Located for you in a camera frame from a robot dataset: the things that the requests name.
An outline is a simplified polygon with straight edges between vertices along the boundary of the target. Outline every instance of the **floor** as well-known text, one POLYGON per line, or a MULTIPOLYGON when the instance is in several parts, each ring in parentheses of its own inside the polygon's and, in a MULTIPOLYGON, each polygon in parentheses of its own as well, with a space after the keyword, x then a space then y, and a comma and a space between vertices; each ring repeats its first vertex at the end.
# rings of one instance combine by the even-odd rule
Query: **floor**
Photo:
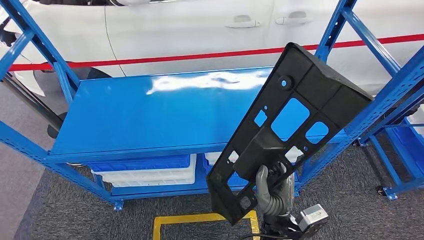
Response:
MULTIPOLYGON (((88 75, 86 68, 78 68, 75 73, 80 78, 88 75)), ((56 113, 65 112, 67 105, 56 74, 36 71, 35 76, 45 90, 45 97, 40 98, 56 113)), ((53 140, 46 132, 48 123, 2 84, 0 103, 0 121, 45 149, 52 146, 53 140)), ((27 210, 44 167, 3 144, 0 144, 0 163, 0 233, 2 240, 9 240, 13 239, 27 210)))
MULTIPOLYGON (((48 77, 44 81, 41 84, 51 87, 44 101, 57 113, 65 111, 64 102, 51 100, 61 97, 59 87, 54 86, 57 81, 48 77)), ((0 101, 0 120, 45 148, 52 144, 47 123, 1 85, 0 101)), ((405 175, 393 149, 382 142, 405 175)), ((157 216, 209 213, 211 209, 209 196, 203 194, 131 200, 123 211, 114 212, 109 204, 3 145, 0 160, 2 240, 148 240, 157 216)), ((424 224, 424 191, 417 189, 389 201, 377 195, 375 187, 390 182, 372 147, 350 147, 301 191, 293 212, 319 203, 329 213, 329 223, 313 239, 424 239, 424 228, 417 227, 424 224)), ((247 220, 233 227, 213 221, 168 224, 160 234, 163 240, 237 239, 250 228, 247 220)))

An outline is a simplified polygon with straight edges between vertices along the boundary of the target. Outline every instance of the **robotic hand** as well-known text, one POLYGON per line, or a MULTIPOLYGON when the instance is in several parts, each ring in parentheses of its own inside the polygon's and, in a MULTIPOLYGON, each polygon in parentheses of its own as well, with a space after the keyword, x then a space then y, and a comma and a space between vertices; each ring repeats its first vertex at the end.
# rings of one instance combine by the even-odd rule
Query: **robotic hand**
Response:
POLYGON ((302 240, 314 235, 325 224, 329 216, 320 204, 300 212, 296 220, 290 211, 295 198, 295 177, 292 174, 284 182, 269 189, 274 178, 286 172, 280 162, 272 169, 262 165, 256 174, 256 199, 263 211, 262 240, 302 240))

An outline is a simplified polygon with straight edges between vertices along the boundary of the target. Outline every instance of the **red stripe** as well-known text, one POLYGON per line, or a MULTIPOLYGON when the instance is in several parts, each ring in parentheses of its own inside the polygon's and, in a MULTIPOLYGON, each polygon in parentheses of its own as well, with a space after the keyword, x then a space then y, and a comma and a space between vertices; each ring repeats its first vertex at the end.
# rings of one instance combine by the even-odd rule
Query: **red stripe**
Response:
MULTIPOLYGON (((382 44, 393 44, 393 43, 404 43, 414 41, 424 41, 424 34, 405 35, 405 36, 393 36, 383 37, 378 39, 382 44)), ((349 48, 364 46, 365 43, 362 40, 358 41, 344 41, 337 42, 333 48, 349 48)), ((305 45, 303 46, 306 50, 315 50, 318 44, 305 45)), ((227 51, 227 52, 215 52, 215 53, 204 53, 204 54, 192 54, 192 55, 181 55, 181 56, 161 56, 161 57, 148 57, 138 59, 124 59, 124 60, 108 60, 108 61, 81 61, 81 62, 70 62, 71 68, 83 68, 83 67, 98 67, 98 66, 110 66, 110 65, 126 65, 126 64, 143 64, 143 63, 157 63, 157 62, 170 62, 180 60, 193 60, 193 59, 211 59, 211 58, 223 58, 223 57, 234 57, 234 56, 247 56, 247 55, 258 55, 258 54, 276 54, 281 53, 284 50, 283 47, 277 48, 266 48, 256 50, 244 50, 244 51, 227 51)), ((13 64, 9 71, 24 71, 24 70, 50 70, 50 64, 13 64)))

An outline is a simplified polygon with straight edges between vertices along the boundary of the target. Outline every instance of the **gray carpet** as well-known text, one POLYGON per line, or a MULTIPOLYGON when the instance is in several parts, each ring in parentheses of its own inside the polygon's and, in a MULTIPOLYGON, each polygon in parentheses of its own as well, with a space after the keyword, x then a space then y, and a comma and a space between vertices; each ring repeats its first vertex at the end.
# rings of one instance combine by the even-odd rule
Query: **gray carpet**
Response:
MULTIPOLYGON (((384 147, 399 166, 393 149, 387 143, 384 147)), ((374 149, 350 147, 301 191, 294 212, 318 203, 326 209, 331 219, 316 240, 424 239, 424 191, 389 201, 376 193, 382 183, 391 184, 374 149)), ((203 194, 130 200, 123 211, 114 212, 111 205, 46 171, 15 239, 149 240, 156 216, 210 209, 209 196, 203 194)), ((249 231, 247 220, 233 227, 225 221, 170 224, 161 228, 161 239, 232 240, 249 231)))

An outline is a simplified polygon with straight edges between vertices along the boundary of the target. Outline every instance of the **black plastic panel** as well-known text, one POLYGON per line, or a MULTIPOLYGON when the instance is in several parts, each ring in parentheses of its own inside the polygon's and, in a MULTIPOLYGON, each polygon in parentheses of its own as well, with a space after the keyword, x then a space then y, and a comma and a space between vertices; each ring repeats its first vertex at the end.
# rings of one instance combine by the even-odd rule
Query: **black plastic panel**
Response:
POLYGON ((278 185, 344 128, 371 100, 371 96, 303 47, 295 43, 287 44, 246 116, 206 177, 212 210, 231 224, 237 223, 257 205, 253 188, 256 172, 261 165, 272 168, 277 162, 284 164, 287 172, 272 183, 273 186, 278 185), (296 98, 309 110, 309 117, 287 141, 282 141, 271 129, 271 124, 291 98, 296 98), (267 118, 258 126, 255 118, 261 110, 267 118), (324 123, 328 127, 328 134, 313 144, 305 134, 316 122, 324 123), (285 157, 293 146, 304 155, 294 166, 285 157), (235 163, 228 160, 233 151, 239 155, 235 163), (234 172, 249 181, 237 195, 227 185, 234 172), (246 198, 250 201, 247 208, 246 198))

